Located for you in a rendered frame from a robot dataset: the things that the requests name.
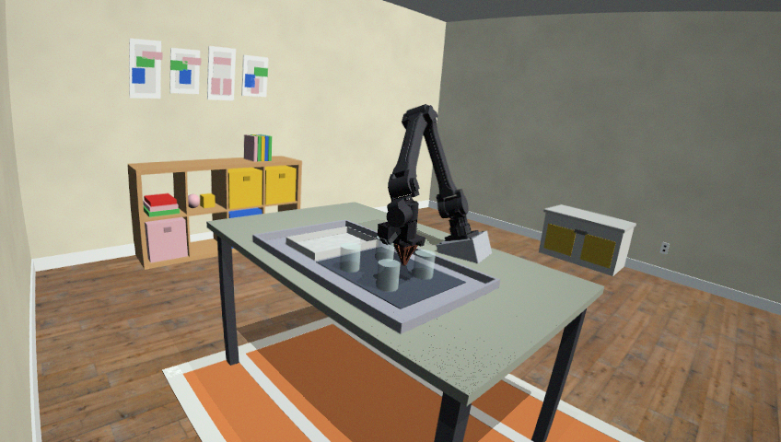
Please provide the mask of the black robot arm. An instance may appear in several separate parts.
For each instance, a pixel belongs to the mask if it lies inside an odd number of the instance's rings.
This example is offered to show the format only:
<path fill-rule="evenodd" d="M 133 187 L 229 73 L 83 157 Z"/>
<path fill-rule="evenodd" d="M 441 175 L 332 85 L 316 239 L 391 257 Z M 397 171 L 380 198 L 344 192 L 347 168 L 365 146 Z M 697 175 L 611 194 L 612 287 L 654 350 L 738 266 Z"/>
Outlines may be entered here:
<path fill-rule="evenodd" d="M 388 222 L 378 224 L 378 236 L 383 244 L 389 245 L 397 237 L 405 240 L 414 238 L 415 222 L 412 223 L 412 220 L 416 220 L 418 217 L 419 203 L 414 201 L 413 197 L 419 195 L 418 190 L 420 189 L 416 179 L 416 165 L 423 135 L 437 177 L 438 212 L 442 218 L 453 220 L 449 220 L 449 231 L 451 231 L 450 236 L 445 237 L 445 241 L 467 239 L 479 235 L 479 231 L 472 231 L 470 224 L 468 224 L 466 216 L 469 211 L 468 202 L 463 190 L 457 190 L 451 178 L 435 117 L 438 117 L 437 112 L 431 105 L 427 104 L 407 110 L 402 116 L 405 135 L 398 162 L 388 182 L 391 199 L 391 203 L 387 205 Z M 457 196 L 449 197 L 456 194 Z M 408 221 L 410 223 L 407 223 Z"/>

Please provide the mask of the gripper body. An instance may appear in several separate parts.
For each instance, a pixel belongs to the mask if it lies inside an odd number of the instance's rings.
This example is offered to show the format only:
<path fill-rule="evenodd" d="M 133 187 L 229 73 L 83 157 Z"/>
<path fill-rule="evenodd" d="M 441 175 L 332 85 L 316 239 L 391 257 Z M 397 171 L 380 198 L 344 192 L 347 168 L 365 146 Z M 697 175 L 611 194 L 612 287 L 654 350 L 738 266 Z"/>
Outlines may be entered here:
<path fill-rule="evenodd" d="M 425 237 L 419 236 L 416 234 L 416 228 L 417 228 L 417 219 L 412 220 L 412 223 L 415 222 L 415 232 L 414 232 L 414 238 L 405 240 L 402 238 L 396 238 L 392 243 L 397 244 L 403 248 L 409 247 L 409 246 L 424 246 L 425 245 Z"/>

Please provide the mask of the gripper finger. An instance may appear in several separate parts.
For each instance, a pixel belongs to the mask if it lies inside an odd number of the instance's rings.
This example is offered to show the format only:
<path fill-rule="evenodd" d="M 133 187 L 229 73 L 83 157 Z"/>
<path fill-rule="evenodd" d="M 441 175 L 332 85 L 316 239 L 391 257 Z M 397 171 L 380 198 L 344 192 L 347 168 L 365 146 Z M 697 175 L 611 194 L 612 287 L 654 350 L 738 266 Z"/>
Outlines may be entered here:
<path fill-rule="evenodd" d="M 397 253 L 398 253 L 399 257 L 400 257 L 400 260 L 401 260 L 401 262 L 402 262 L 402 257 L 401 257 L 401 252 L 400 252 L 400 246 L 399 246 L 399 245 L 397 245 L 397 244 L 393 244 L 393 246 L 394 246 L 394 248 L 396 249 L 396 251 L 397 251 Z M 410 249 L 408 249 L 408 250 L 406 251 L 405 260 L 406 260 L 406 257 L 407 257 L 407 255 L 408 255 L 408 252 L 409 252 L 409 250 L 410 250 Z"/>
<path fill-rule="evenodd" d="M 402 265 L 406 265 L 407 264 L 407 262 L 409 261 L 411 255 L 413 254 L 413 252 L 415 251 L 417 246 L 418 245 L 414 245 L 414 246 L 409 246 L 409 247 L 406 247 L 406 248 L 403 248 L 403 247 L 400 246 L 400 252 L 401 252 L 401 257 L 402 257 Z M 406 257 L 406 260 L 405 260 L 405 254 L 406 254 L 406 251 L 408 249 L 410 249 L 410 250 L 409 250 L 408 255 Z"/>

